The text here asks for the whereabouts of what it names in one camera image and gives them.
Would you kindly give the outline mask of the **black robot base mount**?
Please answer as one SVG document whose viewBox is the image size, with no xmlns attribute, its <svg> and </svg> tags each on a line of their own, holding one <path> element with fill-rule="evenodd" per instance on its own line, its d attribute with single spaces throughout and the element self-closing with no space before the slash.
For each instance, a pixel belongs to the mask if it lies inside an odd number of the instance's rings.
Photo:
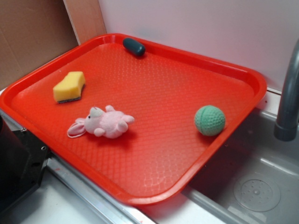
<svg viewBox="0 0 299 224">
<path fill-rule="evenodd" d="M 40 187 L 49 153 L 29 130 L 12 131 L 0 119 L 1 215 Z"/>
</svg>

